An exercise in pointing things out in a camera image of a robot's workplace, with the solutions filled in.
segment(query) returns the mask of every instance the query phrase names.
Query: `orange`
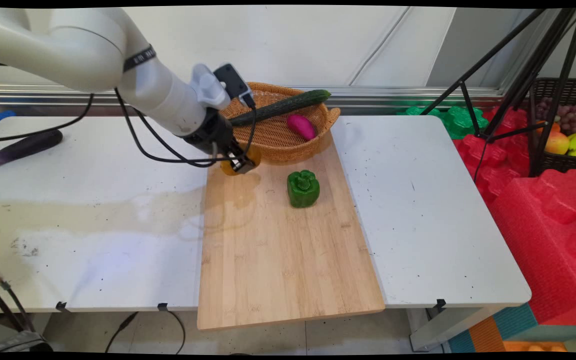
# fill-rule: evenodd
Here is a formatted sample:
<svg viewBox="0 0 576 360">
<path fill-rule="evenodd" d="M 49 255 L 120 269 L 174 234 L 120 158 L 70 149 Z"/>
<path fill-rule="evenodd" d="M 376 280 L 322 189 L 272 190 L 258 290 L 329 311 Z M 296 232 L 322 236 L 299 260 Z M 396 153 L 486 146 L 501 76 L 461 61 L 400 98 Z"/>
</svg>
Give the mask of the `orange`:
<svg viewBox="0 0 576 360">
<path fill-rule="evenodd" d="M 537 121 L 537 124 L 541 124 L 541 123 L 545 123 L 545 122 L 546 122 L 546 120 Z M 544 128 L 540 127 L 539 129 L 535 130 L 535 132 L 537 132 L 537 134 L 541 135 L 543 130 L 544 130 Z M 562 127 L 558 123 L 553 123 L 552 129 L 550 129 L 550 133 L 560 133 L 560 132 L 562 132 Z"/>
</svg>

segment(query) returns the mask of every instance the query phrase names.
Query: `purple sweet potato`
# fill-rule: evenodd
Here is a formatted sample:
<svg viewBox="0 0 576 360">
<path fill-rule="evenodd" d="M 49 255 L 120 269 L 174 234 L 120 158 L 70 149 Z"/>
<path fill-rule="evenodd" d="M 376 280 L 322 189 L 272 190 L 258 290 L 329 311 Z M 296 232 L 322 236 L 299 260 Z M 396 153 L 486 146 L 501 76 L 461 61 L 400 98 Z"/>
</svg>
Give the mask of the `purple sweet potato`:
<svg viewBox="0 0 576 360">
<path fill-rule="evenodd" d="M 315 139 L 317 137 L 317 131 L 311 124 L 311 121 L 307 117 L 298 114 L 291 114 L 286 119 L 286 125 L 288 129 L 301 135 L 307 141 Z"/>
</svg>

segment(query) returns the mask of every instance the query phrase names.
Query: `black cable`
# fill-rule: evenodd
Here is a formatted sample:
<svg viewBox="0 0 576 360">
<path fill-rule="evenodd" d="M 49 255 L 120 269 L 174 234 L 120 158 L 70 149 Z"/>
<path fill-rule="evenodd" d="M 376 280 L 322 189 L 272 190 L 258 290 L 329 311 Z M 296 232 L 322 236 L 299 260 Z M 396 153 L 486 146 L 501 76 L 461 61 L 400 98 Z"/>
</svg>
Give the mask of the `black cable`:
<svg viewBox="0 0 576 360">
<path fill-rule="evenodd" d="M 484 160 L 484 153 L 486 153 L 486 146 L 488 141 L 484 142 L 484 149 L 481 151 L 481 158 L 479 159 L 479 164 L 477 164 L 477 169 L 475 170 L 475 176 L 472 178 L 472 182 L 477 185 L 477 173 L 480 171 L 480 166 L 482 166 L 482 161 Z"/>
<path fill-rule="evenodd" d="M 82 120 L 86 116 L 86 114 L 90 110 L 90 106 L 92 105 L 92 100 L 94 97 L 95 97 L 95 94 L 91 93 L 90 98 L 88 99 L 88 103 L 86 105 L 86 109 L 84 110 L 84 112 L 80 116 L 77 116 L 74 120 L 68 121 L 67 123 L 63 123 L 62 125 L 50 127 L 48 129 L 34 131 L 34 132 L 28 132 L 27 134 L 14 135 L 14 136 L 3 136 L 3 137 L 0 137 L 0 142 L 14 141 L 16 139 L 23 139 L 25 137 L 30 137 L 32 135 L 38 135 L 38 134 L 43 134 L 43 133 L 47 133 L 47 132 L 52 132 L 53 130 L 58 130 L 58 129 L 62 129 L 62 128 L 65 128 L 67 126 L 73 125 L 73 124 L 77 123 L 78 121 Z"/>
<path fill-rule="evenodd" d="M 162 137 L 155 131 L 155 129 L 153 129 L 153 127 L 150 125 L 150 123 L 148 123 L 148 121 L 146 121 L 146 118 L 144 117 L 144 114 L 142 114 L 141 111 L 135 109 L 134 107 L 133 107 L 133 109 L 135 112 L 137 112 L 137 115 L 141 119 L 141 122 L 144 125 L 146 125 L 146 128 L 148 128 L 148 130 L 150 131 L 152 136 L 154 136 L 155 139 L 157 139 L 159 141 L 159 143 L 164 146 L 164 148 L 166 148 L 172 155 L 180 158 L 181 160 L 188 160 L 185 157 L 183 157 L 182 155 L 180 155 L 180 153 L 175 151 L 169 144 L 167 144 L 166 141 L 164 141 L 164 139 L 162 139 Z M 215 162 L 216 162 L 215 160 L 212 160 L 211 162 L 208 162 L 208 164 L 198 164 L 196 162 L 188 162 L 188 164 L 195 166 L 195 167 L 211 167 L 215 164 Z"/>
<path fill-rule="evenodd" d="M 137 133 L 135 133 L 135 128 L 133 127 L 133 124 L 130 121 L 130 117 L 128 116 L 128 110 L 126 109 L 126 104 L 124 104 L 124 100 L 123 100 L 122 96 L 119 94 L 119 91 L 117 88 L 114 89 L 114 93 L 117 95 L 117 100 L 119 101 L 119 105 L 121 106 L 121 111 L 123 112 L 123 117 L 126 120 L 126 124 L 128 125 L 128 129 L 130 130 L 130 134 L 132 135 L 132 139 L 134 140 L 135 144 L 137 145 L 137 148 L 139 149 L 139 151 L 141 151 L 141 153 L 144 156 L 146 156 L 147 158 L 150 158 L 150 159 L 158 161 L 158 162 L 164 162 L 164 163 L 190 164 L 192 166 L 206 167 L 203 164 L 194 164 L 194 163 L 211 162 L 211 164 L 209 166 L 212 166 L 212 164 L 214 164 L 215 162 L 222 162 L 222 161 L 227 161 L 227 160 L 240 160 L 240 159 L 246 157 L 246 155 L 248 155 L 250 145 L 252 144 L 252 139 L 255 135 L 255 127 L 256 127 L 256 122 L 257 122 L 257 108 L 254 107 L 254 101 L 252 100 L 252 98 L 249 98 L 246 100 L 247 104 L 249 104 L 249 103 L 252 104 L 251 109 L 253 112 L 253 118 L 252 118 L 252 125 L 250 127 L 250 135 L 248 137 L 248 142 L 247 142 L 246 148 L 242 154 L 236 155 L 233 157 L 229 156 L 229 157 L 210 157 L 210 158 L 205 158 L 205 159 L 186 159 L 185 157 L 179 155 L 175 151 L 175 152 L 173 152 L 173 155 L 176 155 L 179 159 L 165 159 L 163 157 L 157 157 L 155 155 L 151 155 L 146 150 L 144 150 L 144 148 L 142 147 L 142 144 L 139 142 L 139 139 L 137 138 Z M 156 138 L 158 139 L 158 141 L 160 143 L 162 143 L 162 145 L 164 145 L 165 141 L 163 139 L 161 139 L 158 135 L 156 136 Z M 168 144 L 165 144 L 164 146 L 168 150 L 171 150 L 171 148 L 170 148 L 170 146 L 168 146 Z"/>
<path fill-rule="evenodd" d="M 24 309 L 24 307 L 19 302 L 19 299 L 15 295 L 15 292 L 12 291 L 12 288 L 10 287 L 10 285 L 8 285 L 8 287 L 7 287 L 7 292 L 10 295 L 10 297 L 12 298 L 12 300 L 14 301 L 14 305 L 16 305 L 17 309 L 19 309 L 19 312 L 21 312 L 21 316 L 23 317 L 23 321 L 25 321 L 25 325 L 28 328 L 28 330 L 32 331 L 33 333 L 36 333 L 37 331 L 35 330 L 35 326 L 33 325 L 33 322 L 30 321 L 30 317 L 26 313 L 26 310 Z"/>
<path fill-rule="evenodd" d="M 4 314 L 9 319 L 10 323 L 12 324 L 15 330 L 17 331 L 24 330 L 24 327 L 21 325 L 19 319 L 12 313 L 12 311 L 10 310 L 8 305 L 6 305 L 1 296 L 0 296 L 0 309 L 2 310 L 2 312 L 4 312 Z"/>
<path fill-rule="evenodd" d="M 128 325 L 130 325 L 130 323 L 135 319 L 138 313 L 139 311 L 133 312 L 132 314 L 128 315 L 128 317 L 126 317 L 126 319 L 123 322 L 121 322 L 121 325 L 119 325 L 117 331 L 112 335 L 110 341 L 108 341 L 108 345 L 105 347 L 104 353 L 108 353 L 108 350 L 110 350 L 110 346 L 115 341 L 117 335 L 121 333 L 121 331 L 124 330 Z M 179 323 L 179 326 L 181 326 L 181 331 L 183 332 L 183 340 L 181 341 L 181 346 L 179 346 L 179 349 L 176 351 L 176 353 L 174 353 L 174 355 L 178 355 L 181 349 L 184 347 L 184 344 L 186 344 L 186 328 L 184 327 L 184 323 L 174 312 L 167 311 L 167 313 L 169 313 L 174 317 L 174 319 L 176 319 L 176 321 Z"/>
</svg>

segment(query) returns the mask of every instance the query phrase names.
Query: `apple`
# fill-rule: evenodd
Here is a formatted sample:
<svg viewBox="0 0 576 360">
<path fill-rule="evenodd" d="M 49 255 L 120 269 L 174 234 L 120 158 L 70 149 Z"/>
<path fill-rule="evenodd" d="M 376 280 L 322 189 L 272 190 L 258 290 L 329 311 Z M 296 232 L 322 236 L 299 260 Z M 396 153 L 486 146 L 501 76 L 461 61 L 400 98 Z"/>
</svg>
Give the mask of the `apple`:
<svg viewBox="0 0 576 360">
<path fill-rule="evenodd" d="M 550 132 L 548 141 L 546 142 L 546 150 L 549 153 L 564 155 L 568 151 L 570 140 L 561 132 Z"/>
</svg>

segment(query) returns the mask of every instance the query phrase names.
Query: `fruit basket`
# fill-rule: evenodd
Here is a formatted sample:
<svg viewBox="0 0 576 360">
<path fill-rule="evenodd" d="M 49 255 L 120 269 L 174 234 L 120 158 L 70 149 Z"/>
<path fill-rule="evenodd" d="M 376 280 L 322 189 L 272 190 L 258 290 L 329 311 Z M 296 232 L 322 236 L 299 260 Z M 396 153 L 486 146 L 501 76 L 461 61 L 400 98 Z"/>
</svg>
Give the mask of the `fruit basket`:
<svg viewBox="0 0 576 360">
<path fill-rule="evenodd" d="M 254 102 L 258 108 L 303 93 L 299 89 L 262 82 L 249 82 L 248 86 L 252 90 Z M 250 109 L 242 106 L 235 98 L 226 109 L 221 111 L 221 114 L 226 119 L 232 119 L 249 111 Z M 257 146 L 262 157 L 268 160 L 288 162 L 308 158 L 317 150 L 320 140 L 330 131 L 340 112 L 338 107 L 328 110 L 326 105 L 321 103 L 259 121 L 254 129 L 252 144 Z M 299 114 L 308 118 L 317 131 L 317 137 L 306 141 L 290 130 L 286 126 L 286 118 L 291 114 Z M 234 127 L 233 132 L 240 143 L 246 144 L 250 135 L 250 125 Z"/>
<path fill-rule="evenodd" d="M 534 125 L 538 121 L 538 119 L 535 119 L 532 116 L 532 114 L 537 116 L 538 113 L 538 107 L 535 103 L 540 102 L 542 98 L 553 96 L 558 81 L 559 79 L 556 77 L 542 77 L 536 79 L 532 84 L 532 94 L 534 96 L 532 96 L 531 100 L 528 101 L 528 106 L 532 107 L 531 111 L 528 112 L 528 121 L 530 125 Z M 576 79 L 567 80 L 559 104 L 576 105 Z M 530 173 L 532 176 L 539 176 L 539 174 L 546 169 L 554 169 L 562 173 L 565 173 L 570 169 L 576 169 L 576 156 L 558 155 L 557 153 L 547 151 L 543 151 L 542 155 L 539 156 L 537 146 L 539 144 L 540 136 L 540 133 L 534 131 L 531 136 L 528 137 L 530 140 Z"/>
</svg>

